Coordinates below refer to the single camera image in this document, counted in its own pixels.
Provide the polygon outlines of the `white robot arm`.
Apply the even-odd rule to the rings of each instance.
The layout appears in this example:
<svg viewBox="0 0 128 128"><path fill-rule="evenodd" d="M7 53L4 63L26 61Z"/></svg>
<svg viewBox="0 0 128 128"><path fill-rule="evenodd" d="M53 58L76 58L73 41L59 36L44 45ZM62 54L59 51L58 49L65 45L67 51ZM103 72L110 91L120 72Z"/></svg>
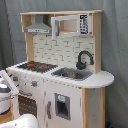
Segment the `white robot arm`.
<svg viewBox="0 0 128 128"><path fill-rule="evenodd" d="M0 78L0 115L10 110L11 90ZM36 117L32 114L24 114L16 120L0 124L0 128L39 128Z"/></svg>

